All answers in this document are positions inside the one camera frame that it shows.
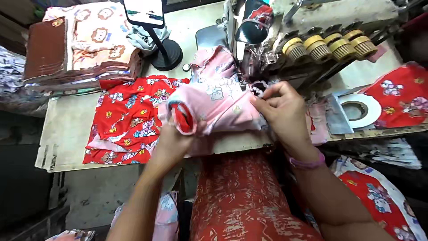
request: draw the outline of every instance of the elastic band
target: elastic band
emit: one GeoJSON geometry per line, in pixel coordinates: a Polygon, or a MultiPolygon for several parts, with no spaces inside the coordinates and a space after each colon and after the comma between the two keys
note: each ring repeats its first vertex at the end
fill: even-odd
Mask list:
{"type": "Polygon", "coordinates": [[[297,169],[315,169],[325,164],[325,156],[318,150],[318,157],[319,159],[317,161],[313,162],[302,162],[294,159],[293,157],[289,158],[289,162],[291,165],[297,169]]]}

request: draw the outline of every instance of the fabric pile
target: fabric pile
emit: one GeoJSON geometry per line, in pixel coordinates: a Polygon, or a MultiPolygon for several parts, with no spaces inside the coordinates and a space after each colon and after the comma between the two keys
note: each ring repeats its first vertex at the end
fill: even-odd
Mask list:
{"type": "Polygon", "coordinates": [[[338,158],[331,170],[395,240],[427,240],[404,195],[380,172],[346,156],[338,158]]]}
{"type": "Polygon", "coordinates": [[[133,81],[141,58],[126,39],[130,29],[121,3],[48,8],[43,22],[30,27],[25,87],[74,94],[133,81]]]}

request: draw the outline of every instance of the gray fabric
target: gray fabric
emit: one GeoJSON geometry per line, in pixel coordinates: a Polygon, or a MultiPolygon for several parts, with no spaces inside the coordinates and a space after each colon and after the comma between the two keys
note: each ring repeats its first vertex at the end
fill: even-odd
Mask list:
{"type": "MultiPolygon", "coordinates": [[[[168,30],[166,26],[162,29],[154,28],[153,30],[161,42],[167,39],[171,33],[171,30],[168,30]]],[[[144,56],[151,55],[158,48],[152,37],[142,26],[133,25],[126,38],[134,47],[141,49],[144,56]]]]}

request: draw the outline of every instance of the stack of fabric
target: stack of fabric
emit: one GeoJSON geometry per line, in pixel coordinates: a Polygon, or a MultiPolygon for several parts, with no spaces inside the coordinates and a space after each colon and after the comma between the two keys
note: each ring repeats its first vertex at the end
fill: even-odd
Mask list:
{"type": "Polygon", "coordinates": [[[130,27],[121,3],[48,8],[43,22],[30,27],[25,87],[91,92],[133,81],[141,58],[126,39],[130,27]]]}

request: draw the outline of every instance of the right hand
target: right hand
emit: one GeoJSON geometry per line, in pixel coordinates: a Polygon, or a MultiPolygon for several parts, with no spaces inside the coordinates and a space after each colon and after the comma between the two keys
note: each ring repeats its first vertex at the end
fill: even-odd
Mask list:
{"type": "Polygon", "coordinates": [[[312,146],[306,127],[305,101],[287,81],[270,86],[263,98],[250,102],[263,114],[286,149],[312,146]]]}

